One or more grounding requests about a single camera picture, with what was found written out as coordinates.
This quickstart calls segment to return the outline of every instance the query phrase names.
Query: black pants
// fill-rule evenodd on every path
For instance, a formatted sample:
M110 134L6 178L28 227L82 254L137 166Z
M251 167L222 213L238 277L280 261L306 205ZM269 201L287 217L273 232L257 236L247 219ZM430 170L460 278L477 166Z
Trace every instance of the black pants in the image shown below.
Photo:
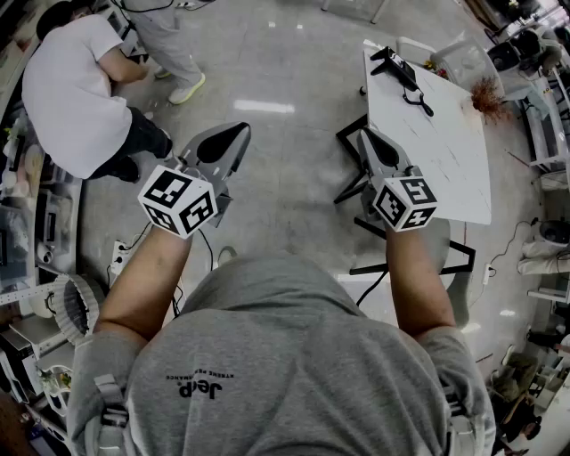
M133 114L133 122L128 131L125 142L121 148L98 167L89 179L99 179L104 175L123 175L126 163L121 161L129 155L135 155L142 151L154 154L157 159L163 159L172 148L172 143L168 136L150 122L137 108L129 108Z
M560 315L565 319L566 330L564 334L552 334L547 332L534 332L529 331L528 341L536 344L537 346L546 346L547 348L554 349L554 345L562 342L562 339L570 334L570 310L568 307L557 307L554 311L556 315Z

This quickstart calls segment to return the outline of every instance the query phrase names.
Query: white shirt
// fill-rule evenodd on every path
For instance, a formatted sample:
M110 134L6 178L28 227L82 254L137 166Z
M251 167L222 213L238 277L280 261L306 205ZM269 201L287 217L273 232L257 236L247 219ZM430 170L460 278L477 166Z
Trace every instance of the white shirt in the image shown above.
M562 339L560 345L566 348L570 348L570 334L568 334L565 338ZM563 358L566 358L568 361L570 361L570 353L568 352L565 352L563 350L558 350L558 356L562 356Z
M97 63L120 44L103 17L86 16L49 32L24 72L22 100L39 142L75 177L89 177L128 135L131 111L110 96Z

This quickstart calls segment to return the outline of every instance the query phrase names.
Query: white table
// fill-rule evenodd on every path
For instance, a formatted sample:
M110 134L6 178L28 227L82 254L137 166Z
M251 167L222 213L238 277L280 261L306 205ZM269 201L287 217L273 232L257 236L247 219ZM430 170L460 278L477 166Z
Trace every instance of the white table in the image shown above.
M472 107L465 112L461 108L470 93L414 67L424 101L435 113L430 118L421 106L406 103L395 77L371 76L379 65L370 60L376 51L364 50L370 129L419 166L437 198L436 217L489 224L491 185L483 121Z

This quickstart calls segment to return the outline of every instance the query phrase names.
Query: clutter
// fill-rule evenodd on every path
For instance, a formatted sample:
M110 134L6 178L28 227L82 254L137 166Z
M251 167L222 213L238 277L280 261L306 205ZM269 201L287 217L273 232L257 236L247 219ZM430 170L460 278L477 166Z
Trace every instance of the clutter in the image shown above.
M37 23L45 10L45 5L39 4L33 11L28 12L18 23L13 38L22 50L28 47L30 40L36 34Z

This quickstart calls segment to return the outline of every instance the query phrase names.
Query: black tool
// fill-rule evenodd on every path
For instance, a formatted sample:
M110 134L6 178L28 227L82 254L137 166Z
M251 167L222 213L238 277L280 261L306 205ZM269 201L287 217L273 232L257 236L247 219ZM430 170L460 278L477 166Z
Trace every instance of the black tool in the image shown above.
M419 89L418 83L416 82L416 72L408 64L407 61L402 59L397 53L395 53L388 46L380 49L377 53L370 57L371 61L377 61L379 59L384 59L384 61L377 66L370 74L372 76L379 75L388 71L392 76L396 77L400 84L403 86L403 98L408 104L414 104L421 106L426 114L431 118L434 116L434 111L424 102L424 93ZM411 92L419 91L419 102L413 102L408 98L406 89Z
M427 104L426 102L424 102L424 93L420 90L419 91L419 102L413 102L412 100L410 100L408 98L408 94L406 93L406 88L403 89L403 95L402 97L404 98L404 100L408 103L408 104L415 104L415 105L419 105L421 106L424 111L426 112L426 114L428 114L431 118L434 116L434 110L432 110Z

